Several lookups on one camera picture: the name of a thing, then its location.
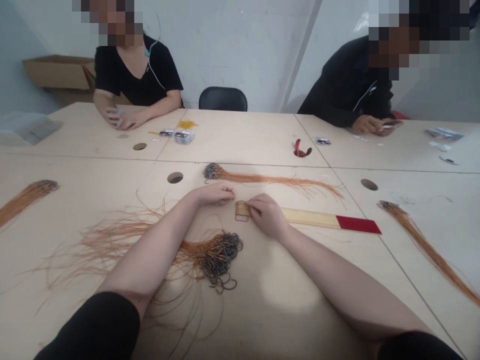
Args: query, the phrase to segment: white table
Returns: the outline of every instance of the white table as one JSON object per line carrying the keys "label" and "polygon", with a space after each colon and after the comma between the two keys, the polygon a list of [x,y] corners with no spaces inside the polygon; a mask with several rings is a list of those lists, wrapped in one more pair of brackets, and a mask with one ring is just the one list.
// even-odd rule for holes
{"label": "white table", "polygon": [[[141,109],[131,105],[119,107],[127,111]],[[174,129],[185,112],[185,109],[178,109],[152,119],[138,129],[120,131],[113,129],[92,103],[77,102],[49,116],[52,121],[63,123],[55,133],[32,147],[0,146],[0,154],[155,160],[168,139],[153,142],[152,139],[159,137],[148,132]],[[146,147],[134,150],[137,144],[145,144]]]}
{"label": "white table", "polygon": [[[195,140],[184,146],[171,139],[158,160],[328,167],[292,114],[189,109],[183,119],[198,124],[191,130]],[[313,148],[311,155],[294,155],[292,143],[297,139],[301,139],[300,150]]]}
{"label": "white table", "polygon": [[[398,222],[377,207],[399,204],[427,241],[477,291],[480,289],[480,174],[335,169],[362,212],[467,359],[479,356],[480,309],[421,253]],[[360,181],[368,179],[377,191]]]}
{"label": "white table", "polygon": [[[480,174],[478,123],[405,120],[404,125],[388,137],[362,135],[368,140],[366,142],[316,116],[295,116],[311,138],[331,141],[332,145],[317,148],[332,168]],[[426,129],[435,128],[449,128],[465,137],[458,141],[436,140],[425,133]],[[429,142],[447,144],[452,149],[442,152]],[[458,165],[441,160],[443,155],[454,159]]]}
{"label": "white table", "polygon": [[109,212],[124,210],[154,163],[1,154],[0,164],[0,206],[35,181],[60,184],[0,230],[0,358],[33,359],[99,279],[86,279],[50,296],[44,272],[20,274],[38,267],[60,244],[80,241],[80,231],[115,216]]}
{"label": "white table", "polygon": [[[202,172],[210,162],[229,172],[297,175],[332,185],[343,183],[343,202],[325,190],[308,199],[280,184],[235,184],[235,189],[238,200],[266,192],[285,208],[375,220],[382,236],[309,226],[301,226],[301,231],[380,281],[467,359],[479,356],[475,345],[480,334],[478,309],[445,281],[395,220],[376,206],[378,200],[403,201],[404,210],[439,253],[480,288],[474,258],[479,252],[475,199],[480,175],[466,174],[480,169],[476,159],[478,125],[409,121],[391,137],[366,136],[370,142],[364,142],[317,118],[297,115],[297,120],[289,114],[177,110],[129,132],[109,127],[92,104],[77,103],[50,117],[64,125],[38,145],[0,148],[0,206],[37,180],[51,179],[61,186],[0,231],[0,292],[7,291],[0,296],[3,357],[31,359],[99,283],[98,278],[79,279],[56,292],[35,316],[51,295],[44,291],[45,275],[34,273],[24,278],[16,274],[33,269],[62,242],[78,242],[79,231],[115,216],[107,212],[138,206],[137,189],[147,206],[158,207],[165,199],[167,209],[171,208],[188,191],[204,184]],[[181,120],[198,124],[192,129],[196,138],[189,146],[173,139],[152,142],[157,136],[149,131],[175,128]],[[428,145],[432,139],[423,130],[438,126],[466,135],[453,143],[448,153],[460,162],[457,167],[438,159],[442,153]],[[314,136],[327,137],[333,145],[315,146]],[[297,139],[301,139],[301,150],[313,148],[310,156],[294,156],[292,143]],[[134,151],[132,147],[138,143],[147,148]],[[170,184],[167,177],[175,172],[182,173],[183,180]],[[376,182],[379,190],[362,187],[363,178]],[[451,224],[461,225],[461,230]],[[225,354],[228,358],[366,359],[368,354],[352,330],[301,268],[252,222],[235,221],[233,204],[202,209],[187,239],[206,228],[222,226],[237,232],[245,243],[231,267],[238,287],[219,297],[202,283],[200,336],[216,325],[222,306],[223,319],[212,337],[194,343],[187,359],[198,354],[205,358]],[[174,293],[180,285],[172,282],[168,290]],[[178,323],[189,310],[187,301],[165,321]],[[185,349],[192,336],[188,330],[179,349]],[[142,332],[134,358],[164,357],[177,340],[175,331],[157,328]]]}

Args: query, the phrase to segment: cardboard box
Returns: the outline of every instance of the cardboard box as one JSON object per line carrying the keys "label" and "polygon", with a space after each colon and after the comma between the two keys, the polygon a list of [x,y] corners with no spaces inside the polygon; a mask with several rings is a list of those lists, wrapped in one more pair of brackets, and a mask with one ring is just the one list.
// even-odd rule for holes
{"label": "cardboard box", "polygon": [[[31,82],[51,93],[63,106],[93,103],[95,59],[89,57],[50,55],[23,61]],[[121,94],[116,104],[131,105]]]}

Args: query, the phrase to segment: black jacket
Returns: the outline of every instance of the black jacket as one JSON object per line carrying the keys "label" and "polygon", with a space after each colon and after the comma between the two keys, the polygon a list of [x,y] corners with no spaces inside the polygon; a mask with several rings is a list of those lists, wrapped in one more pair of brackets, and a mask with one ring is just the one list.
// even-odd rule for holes
{"label": "black jacket", "polygon": [[[358,83],[361,76],[365,76],[356,68],[356,64],[368,51],[368,36],[343,45],[323,67],[320,78],[311,89],[298,113],[315,115],[339,128],[351,127],[362,114],[378,119],[395,119],[391,113],[390,102],[393,97],[390,92],[392,82],[378,80],[374,84],[375,71],[373,69],[368,72],[371,81],[367,87],[360,91],[354,90],[354,96],[346,98],[346,93],[352,87],[357,89],[358,86],[355,87],[355,83]],[[374,90],[368,94],[369,87]]]}

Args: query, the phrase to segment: woman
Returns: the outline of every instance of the woman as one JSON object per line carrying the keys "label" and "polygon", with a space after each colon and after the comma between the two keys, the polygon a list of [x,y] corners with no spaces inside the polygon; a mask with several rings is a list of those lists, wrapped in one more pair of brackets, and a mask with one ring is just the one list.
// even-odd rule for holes
{"label": "woman", "polygon": [[[105,32],[108,39],[108,46],[96,49],[93,102],[118,130],[133,130],[180,108],[180,91],[184,88],[169,49],[143,33],[143,25],[134,21],[134,9],[128,9],[125,3],[89,3],[90,19],[98,19],[99,33]],[[147,108],[119,113],[114,95],[120,93],[133,105]]]}
{"label": "woman", "polygon": [[[197,210],[209,204],[223,206],[235,197],[234,190],[222,183],[188,193],[131,247],[96,294],[35,360],[130,359],[145,310],[167,275]],[[378,281],[290,226],[270,196],[258,195],[247,204],[258,227],[288,250],[371,347],[375,359],[461,359]]]}

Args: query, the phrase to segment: ruler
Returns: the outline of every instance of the ruler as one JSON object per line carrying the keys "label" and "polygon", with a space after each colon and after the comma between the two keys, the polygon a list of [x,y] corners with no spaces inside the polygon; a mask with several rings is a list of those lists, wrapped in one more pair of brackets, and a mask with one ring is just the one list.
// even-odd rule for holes
{"label": "ruler", "polygon": [[[291,224],[311,225],[320,228],[350,230],[378,235],[382,234],[373,220],[289,208],[282,208],[281,211],[283,215],[285,215],[286,220]],[[244,201],[236,203],[235,215],[245,217],[252,216],[250,207]]]}

